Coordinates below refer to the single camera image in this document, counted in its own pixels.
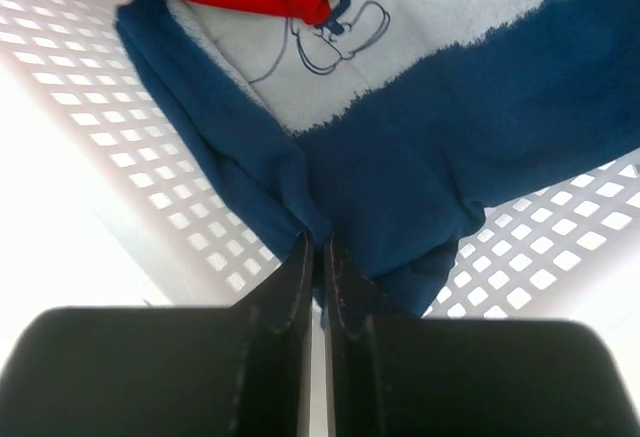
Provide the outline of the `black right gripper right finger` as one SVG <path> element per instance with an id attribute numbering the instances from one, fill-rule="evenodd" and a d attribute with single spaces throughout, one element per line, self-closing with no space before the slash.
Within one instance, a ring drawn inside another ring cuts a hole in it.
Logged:
<path id="1" fill-rule="evenodd" d="M 635 436 L 612 356 L 570 321 L 421 319 L 324 250 L 334 436 Z"/>

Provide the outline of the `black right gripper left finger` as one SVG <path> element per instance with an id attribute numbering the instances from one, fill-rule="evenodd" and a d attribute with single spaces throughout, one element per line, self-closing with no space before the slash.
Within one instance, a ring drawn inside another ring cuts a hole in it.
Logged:
<path id="1" fill-rule="evenodd" d="M 296 436 L 314 245 L 229 307 L 62 307 L 1 374 L 5 436 Z"/>

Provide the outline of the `blue cartoon print t-shirt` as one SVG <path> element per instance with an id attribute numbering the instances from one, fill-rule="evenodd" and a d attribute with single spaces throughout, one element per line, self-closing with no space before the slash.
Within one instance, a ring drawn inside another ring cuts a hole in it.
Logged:
<path id="1" fill-rule="evenodd" d="M 332 0 L 307 25 L 133 0 L 116 29 L 280 259 L 337 236 L 413 313 L 485 212 L 639 145 L 639 0 Z"/>

